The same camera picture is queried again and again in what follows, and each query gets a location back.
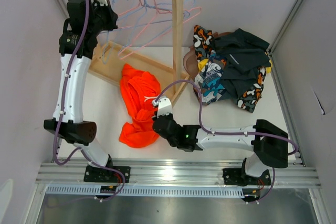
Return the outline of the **blue patterned shorts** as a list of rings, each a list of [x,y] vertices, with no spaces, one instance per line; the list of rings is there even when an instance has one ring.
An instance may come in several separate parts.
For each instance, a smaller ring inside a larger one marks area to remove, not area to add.
[[[216,56],[216,52],[212,50],[208,58]],[[201,91],[203,104],[209,105],[216,101],[228,100],[231,98],[227,89],[221,83],[222,75],[223,72],[219,69],[219,65],[217,64],[212,64],[210,66],[206,64],[202,70],[199,70],[194,82]]]

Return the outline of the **bright orange shorts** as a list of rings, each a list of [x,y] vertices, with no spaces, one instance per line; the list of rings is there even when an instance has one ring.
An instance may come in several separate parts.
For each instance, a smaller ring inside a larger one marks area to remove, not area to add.
[[[132,122],[124,124],[119,141],[132,148],[155,143],[159,135],[152,129],[152,116],[156,112],[152,101],[161,92],[156,77],[126,63],[121,71],[120,92]]]

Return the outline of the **yellow shorts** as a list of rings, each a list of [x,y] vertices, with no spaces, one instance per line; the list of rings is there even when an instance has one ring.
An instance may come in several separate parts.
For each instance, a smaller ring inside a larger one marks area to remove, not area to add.
[[[234,73],[248,75],[250,72],[255,73],[260,69],[272,68],[269,57],[264,53],[230,53],[220,56],[219,58],[210,57],[201,60],[198,63],[199,70],[208,64],[219,65],[219,69],[225,73]]]

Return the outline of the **orange grey camouflage shorts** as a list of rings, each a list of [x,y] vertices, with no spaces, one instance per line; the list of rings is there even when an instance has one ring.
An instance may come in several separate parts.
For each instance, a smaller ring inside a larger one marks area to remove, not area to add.
[[[194,82],[203,104],[233,100],[250,113],[262,97],[269,43],[242,29],[214,33],[200,25],[194,27],[193,48],[197,61]]]

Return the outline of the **dark navy shorts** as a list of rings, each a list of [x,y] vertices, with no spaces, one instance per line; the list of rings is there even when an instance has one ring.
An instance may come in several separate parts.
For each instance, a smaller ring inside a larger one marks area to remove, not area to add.
[[[215,38],[213,46],[216,55],[226,60],[221,84],[235,99],[258,82],[259,68],[270,66],[269,42],[240,28]]]

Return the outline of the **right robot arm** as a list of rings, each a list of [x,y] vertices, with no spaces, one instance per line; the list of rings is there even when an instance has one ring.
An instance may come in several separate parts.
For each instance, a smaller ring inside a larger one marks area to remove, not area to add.
[[[234,148],[250,151],[240,170],[240,179],[251,184],[269,168],[288,167],[288,134],[267,120],[255,125],[228,129],[223,134],[204,130],[200,125],[179,125],[172,114],[155,116],[153,130],[171,147],[185,152],[213,148]]]

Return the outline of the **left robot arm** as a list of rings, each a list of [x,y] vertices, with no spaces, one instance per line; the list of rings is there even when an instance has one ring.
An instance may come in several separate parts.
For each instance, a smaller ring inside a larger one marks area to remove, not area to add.
[[[57,155],[61,138],[80,150],[95,175],[108,182],[114,176],[110,156],[96,139],[97,125],[83,119],[83,93],[86,76],[102,31],[117,28],[117,14],[109,0],[68,0],[69,18],[64,22],[59,38],[61,78],[57,104],[51,119],[44,120],[44,129],[54,135],[53,155]]]

